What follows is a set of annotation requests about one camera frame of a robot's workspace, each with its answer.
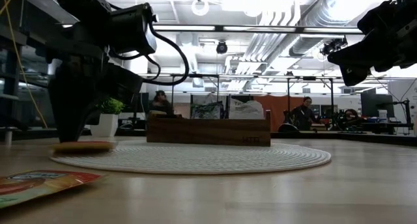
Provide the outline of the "silver white tea sachet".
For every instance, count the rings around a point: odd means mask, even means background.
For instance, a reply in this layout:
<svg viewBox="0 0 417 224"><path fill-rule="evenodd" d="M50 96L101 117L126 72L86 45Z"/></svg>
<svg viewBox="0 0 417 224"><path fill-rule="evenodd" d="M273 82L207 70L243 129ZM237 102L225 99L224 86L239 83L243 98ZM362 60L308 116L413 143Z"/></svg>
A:
<svg viewBox="0 0 417 224"><path fill-rule="evenodd" d="M264 109L258 101L252 100L242 105L242 112L246 119L264 119Z"/></svg>

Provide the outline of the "wooden three-compartment box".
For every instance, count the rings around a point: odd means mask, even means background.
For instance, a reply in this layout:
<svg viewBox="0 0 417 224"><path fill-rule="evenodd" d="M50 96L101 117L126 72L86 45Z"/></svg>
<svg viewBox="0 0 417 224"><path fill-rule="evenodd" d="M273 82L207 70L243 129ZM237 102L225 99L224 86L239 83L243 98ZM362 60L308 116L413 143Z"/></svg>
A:
<svg viewBox="0 0 417 224"><path fill-rule="evenodd" d="M184 119L155 115L147 121L147 142L269 147L270 112L264 119Z"/></svg>

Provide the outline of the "round ceiling lamp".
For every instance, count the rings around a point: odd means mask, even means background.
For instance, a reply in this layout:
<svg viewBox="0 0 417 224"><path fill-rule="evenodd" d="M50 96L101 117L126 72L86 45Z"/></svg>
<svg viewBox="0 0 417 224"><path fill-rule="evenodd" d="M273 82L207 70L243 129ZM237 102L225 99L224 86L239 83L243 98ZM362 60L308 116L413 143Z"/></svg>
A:
<svg viewBox="0 0 417 224"><path fill-rule="evenodd" d="M209 2L205 0L194 0L191 10L196 16L204 16L209 12Z"/></svg>

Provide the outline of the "person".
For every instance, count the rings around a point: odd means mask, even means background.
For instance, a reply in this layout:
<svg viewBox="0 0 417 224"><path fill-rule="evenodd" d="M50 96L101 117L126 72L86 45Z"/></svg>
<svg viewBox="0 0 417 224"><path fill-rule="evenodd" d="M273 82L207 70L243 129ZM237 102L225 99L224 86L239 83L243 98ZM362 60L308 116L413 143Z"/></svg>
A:
<svg viewBox="0 0 417 224"><path fill-rule="evenodd" d="M312 99L304 97L303 103L291 111L293 124L301 131L310 130L311 125L316 121L313 111L309 108Z"/></svg>
<svg viewBox="0 0 417 224"><path fill-rule="evenodd" d="M353 123L359 119L358 113L354 109L346 109L342 116L343 123Z"/></svg>
<svg viewBox="0 0 417 224"><path fill-rule="evenodd" d="M156 95L149 107L151 111L164 112L167 115L173 115L173 106L168 102L164 91L156 91Z"/></svg>

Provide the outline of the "orange yellow fruit tea sachet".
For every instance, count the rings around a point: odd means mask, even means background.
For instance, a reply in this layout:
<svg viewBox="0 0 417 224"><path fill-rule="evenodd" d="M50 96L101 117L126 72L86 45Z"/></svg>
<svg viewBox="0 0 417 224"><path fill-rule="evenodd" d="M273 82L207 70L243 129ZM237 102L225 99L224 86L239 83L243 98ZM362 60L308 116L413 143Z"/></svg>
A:
<svg viewBox="0 0 417 224"><path fill-rule="evenodd" d="M50 148L55 153L93 153L105 152L114 149L115 143L107 141L74 141L52 145Z"/></svg>
<svg viewBox="0 0 417 224"><path fill-rule="evenodd" d="M0 176L0 209L95 182L104 175L36 170Z"/></svg>

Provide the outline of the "black aluminium rig frame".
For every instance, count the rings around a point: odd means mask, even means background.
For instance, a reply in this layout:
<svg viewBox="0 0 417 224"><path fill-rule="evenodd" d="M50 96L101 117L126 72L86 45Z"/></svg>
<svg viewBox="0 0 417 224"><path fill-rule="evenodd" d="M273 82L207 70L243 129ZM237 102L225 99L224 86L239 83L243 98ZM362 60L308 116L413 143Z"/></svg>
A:
<svg viewBox="0 0 417 224"><path fill-rule="evenodd" d="M174 131L157 130L117 130L117 136L143 137L149 143L176 143L200 145L233 145L248 147L271 147L275 139L316 139L316 140L345 140L365 143L381 143L417 147L417 137L397 135L377 135L368 133L338 133L338 132L237 132L232 131Z"/></svg>

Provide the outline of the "small green potted plant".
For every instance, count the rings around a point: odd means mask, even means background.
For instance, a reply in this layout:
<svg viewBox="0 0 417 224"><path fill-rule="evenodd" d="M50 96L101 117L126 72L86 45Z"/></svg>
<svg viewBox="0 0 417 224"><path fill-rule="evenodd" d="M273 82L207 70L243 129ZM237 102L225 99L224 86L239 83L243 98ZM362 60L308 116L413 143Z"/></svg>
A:
<svg viewBox="0 0 417 224"><path fill-rule="evenodd" d="M91 133L94 137L113 137L118 128L119 114L124 104L114 98L107 97L100 101L98 108L98 122L91 124Z"/></svg>

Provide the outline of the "dark blue tea sachet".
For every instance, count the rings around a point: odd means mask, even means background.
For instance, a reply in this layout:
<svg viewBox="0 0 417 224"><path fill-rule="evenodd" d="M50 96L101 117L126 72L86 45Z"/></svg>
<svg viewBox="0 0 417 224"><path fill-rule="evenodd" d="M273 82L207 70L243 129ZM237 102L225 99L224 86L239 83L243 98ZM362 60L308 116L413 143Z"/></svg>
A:
<svg viewBox="0 0 417 224"><path fill-rule="evenodd" d="M214 102L203 105L193 105L191 107L191 119L222 119L223 104Z"/></svg>

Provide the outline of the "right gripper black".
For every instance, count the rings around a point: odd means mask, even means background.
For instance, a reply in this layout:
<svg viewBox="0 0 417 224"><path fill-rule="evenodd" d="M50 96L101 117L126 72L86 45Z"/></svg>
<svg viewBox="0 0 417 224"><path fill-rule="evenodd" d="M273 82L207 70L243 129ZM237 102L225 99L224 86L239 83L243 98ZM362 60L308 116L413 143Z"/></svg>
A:
<svg viewBox="0 0 417 224"><path fill-rule="evenodd" d="M417 63L417 0L389 0L368 11L357 23L363 39L333 52L344 84L357 85L371 74Z"/></svg>

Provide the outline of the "orange room partition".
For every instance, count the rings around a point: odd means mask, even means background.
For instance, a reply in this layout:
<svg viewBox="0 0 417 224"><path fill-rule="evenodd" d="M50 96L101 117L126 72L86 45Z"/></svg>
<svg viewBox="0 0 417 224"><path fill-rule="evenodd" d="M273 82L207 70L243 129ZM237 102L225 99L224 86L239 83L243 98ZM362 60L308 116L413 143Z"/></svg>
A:
<svg viewBox="0 0 417 224"><path fill-rule="evenodd" d="M264 111L270 111L270 131L276 132L284 122L284 112L300 106L303 97L265 95L256 96L254 100L262 105Z"/></svg>

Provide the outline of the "black background rig frame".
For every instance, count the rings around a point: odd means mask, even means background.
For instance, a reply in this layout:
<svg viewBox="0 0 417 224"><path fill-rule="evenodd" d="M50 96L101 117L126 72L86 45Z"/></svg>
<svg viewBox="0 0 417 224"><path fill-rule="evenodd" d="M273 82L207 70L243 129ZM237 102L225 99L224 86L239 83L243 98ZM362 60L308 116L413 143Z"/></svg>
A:
<svg viewBox="0 0 417 224"><path fill-rule="evenodd" d="M215 94L243 94L243 95L301 95L300 91L293 92L291 88L295 84L321 83L330 90L329 96L334 97L336 84L342 84L342 78L336 76L259 76L259 75L225 75L225 74L188 74L188 79L215 79L217 90ZM240 88L235 81L252 81L259 85L258 89L246 87Z"/></svg>

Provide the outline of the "overhead LED light bar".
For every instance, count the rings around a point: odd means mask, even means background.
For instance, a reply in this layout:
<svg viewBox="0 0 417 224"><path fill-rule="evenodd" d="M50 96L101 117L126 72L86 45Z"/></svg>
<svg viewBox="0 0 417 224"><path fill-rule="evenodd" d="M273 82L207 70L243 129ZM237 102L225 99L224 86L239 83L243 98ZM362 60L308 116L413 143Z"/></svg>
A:
<svg viewBox="0 0 417 224"><path fill-rule="evenodd" d="M192 32L192 33L266 33L300 35L361 35L355 27L301 27L266 25L181 25L156 24L156 32Z"/></svg>

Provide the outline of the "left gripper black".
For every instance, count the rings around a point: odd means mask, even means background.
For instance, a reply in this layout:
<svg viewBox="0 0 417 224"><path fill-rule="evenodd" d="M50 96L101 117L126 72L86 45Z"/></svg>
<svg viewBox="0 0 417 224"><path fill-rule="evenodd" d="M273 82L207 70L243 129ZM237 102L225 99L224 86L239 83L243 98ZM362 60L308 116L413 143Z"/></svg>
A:
<svg viewBox="0 0 417 224"><path fill-rule="evenodd" d="M62 61L48 85L62 143L77 141L85 123L98 125L101 114L107 111L110 97L133 102L143 81L137 74L114 63L106 49L98 46L94 35L80 23L48 40L48 58Z"/></svg>

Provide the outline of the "black background monitor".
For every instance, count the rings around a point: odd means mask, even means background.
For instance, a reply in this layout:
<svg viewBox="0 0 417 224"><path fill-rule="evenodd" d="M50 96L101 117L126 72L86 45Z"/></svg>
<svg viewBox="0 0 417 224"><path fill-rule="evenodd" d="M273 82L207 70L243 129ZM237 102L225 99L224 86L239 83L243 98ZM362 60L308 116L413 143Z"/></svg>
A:
<svg viewBox="0 0 417 224"><path fill-rule="evenodd" d="M149 112L149 93L137 93L130 104L133 113L148 113Z"/></svg>
<svg viewBox="0 0 417 224"><path fill-rule="evenodd" d="M393 98L387 94L368 94L361 95L362 116L378 117L379 110L387 110L387 117L395 117Z"/></svg>

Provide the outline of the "white round woven placemat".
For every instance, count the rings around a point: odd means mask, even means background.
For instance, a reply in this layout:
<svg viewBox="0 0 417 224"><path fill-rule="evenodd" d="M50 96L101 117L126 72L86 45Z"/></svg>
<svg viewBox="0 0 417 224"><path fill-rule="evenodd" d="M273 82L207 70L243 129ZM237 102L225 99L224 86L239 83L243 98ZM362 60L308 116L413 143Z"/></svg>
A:
<svg viewBox="0 0 417 224"><path fill-rule="evenodd" d="M66 165L161 175L235 175L308 169L327 164L329 152L300 145L272 143L269 147L192 145L122 141L106 152L54 154Z"/></svg>

